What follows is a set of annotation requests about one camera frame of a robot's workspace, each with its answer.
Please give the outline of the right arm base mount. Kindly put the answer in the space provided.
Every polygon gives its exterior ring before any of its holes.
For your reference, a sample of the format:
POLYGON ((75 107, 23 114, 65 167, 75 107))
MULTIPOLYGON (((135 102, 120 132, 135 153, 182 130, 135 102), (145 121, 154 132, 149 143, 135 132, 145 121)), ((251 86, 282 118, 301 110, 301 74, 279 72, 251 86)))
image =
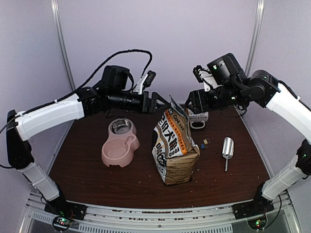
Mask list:
POLYGON ((236 220, 262 215, 259 219, 250 220, 248 225, 252 230, 264 230, 269 225, 266 214, 274 210, 272 201, 262 196, 263 185, 264 183, 261 183, 258 186, 253 200, 234 204, 232 206, 236 220))

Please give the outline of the pink double pet bowl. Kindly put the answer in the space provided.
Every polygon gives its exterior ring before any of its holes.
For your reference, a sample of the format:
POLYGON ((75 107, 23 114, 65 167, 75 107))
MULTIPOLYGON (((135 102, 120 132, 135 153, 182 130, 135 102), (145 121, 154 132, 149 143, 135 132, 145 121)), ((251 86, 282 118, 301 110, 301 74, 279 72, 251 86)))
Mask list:
POLYGON ((139 148, 137 130, 132 122, 132 128, 125 134, 114 134, 108 126, 108 139, 102 146, 102 161, 106 166, 125 167, 129 165, 134 152, 139 148))

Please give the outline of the metal scoop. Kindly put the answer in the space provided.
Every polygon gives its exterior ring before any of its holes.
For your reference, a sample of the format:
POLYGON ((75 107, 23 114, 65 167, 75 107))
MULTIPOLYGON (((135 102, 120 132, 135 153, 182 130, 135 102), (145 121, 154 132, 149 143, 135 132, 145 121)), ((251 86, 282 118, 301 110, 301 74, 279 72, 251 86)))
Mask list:
POLYGON ((222 156, 225 158, 225 172, 228 170, 228 160, 233 157, 234 141, 230 137, 226 137, 223 143, 222 156))

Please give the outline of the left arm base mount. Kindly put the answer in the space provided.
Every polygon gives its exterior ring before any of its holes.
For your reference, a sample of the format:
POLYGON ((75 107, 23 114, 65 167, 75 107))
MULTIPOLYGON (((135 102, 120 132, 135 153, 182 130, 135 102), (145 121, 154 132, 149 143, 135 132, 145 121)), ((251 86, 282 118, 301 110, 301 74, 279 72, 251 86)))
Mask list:
POLYGON ((84 204, 68 202, 64 196, 52 201, 42 198, 45 201, 44 211, 55 215, 52 227, 58 232, 68 230, 77 220, 85 218, 87 206, 84 204))

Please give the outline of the dog food bag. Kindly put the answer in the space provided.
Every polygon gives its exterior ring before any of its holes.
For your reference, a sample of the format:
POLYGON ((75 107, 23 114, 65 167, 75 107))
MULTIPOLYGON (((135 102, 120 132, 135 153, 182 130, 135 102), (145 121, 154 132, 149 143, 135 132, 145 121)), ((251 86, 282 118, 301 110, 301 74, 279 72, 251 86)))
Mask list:
POLYGON ((176 185, 192 179, 200 150, 192 139, 186 111, 174 99, 170 104, 154 127, 152 156, 164 184, 176 185))

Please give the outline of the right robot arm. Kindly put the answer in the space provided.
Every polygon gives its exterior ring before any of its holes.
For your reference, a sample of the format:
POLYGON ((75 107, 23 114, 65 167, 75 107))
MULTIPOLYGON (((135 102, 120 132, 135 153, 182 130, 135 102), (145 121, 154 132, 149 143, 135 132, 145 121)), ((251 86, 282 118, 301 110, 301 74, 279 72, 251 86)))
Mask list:
POLYGON ((254 102, 287 122, 303 137, 289 163, 258 187, 254 200, 249 203, 253 214, 260 214, 277 195, 311 175, 311 109, 284 81, 262 69, 247 76, 232 53, 209 62, 207 68, 195 66, 193 74, 204 85, 191 91, 185 102, 193 113, 224 110, 229 106, 247 111, 254 102))

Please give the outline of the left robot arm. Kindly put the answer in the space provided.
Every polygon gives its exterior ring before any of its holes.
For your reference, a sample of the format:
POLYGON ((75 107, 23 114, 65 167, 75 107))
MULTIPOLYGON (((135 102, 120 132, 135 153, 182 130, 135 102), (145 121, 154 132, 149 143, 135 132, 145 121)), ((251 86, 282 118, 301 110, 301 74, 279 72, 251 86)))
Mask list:
POLYGON ((121 66, 106 66, 102 78, 93 87, 83 87, 63 100, 56 100, 44 107, 7 115, 6 145, 8 162, 19 170, 51 202, 51 208, 60 216, 70 211, 70 205, 61 194, 61 189, 43 171, 32 156, 28 140, 34 135, 62 123, 93 116, 110 109, 136 111, 152 114, 168 102, 158 93, 149 94, 145 89, 154 80, 156 73, 148 71, 138 84, 126 90, 128 79, 133 79, 130 70, 121 66))

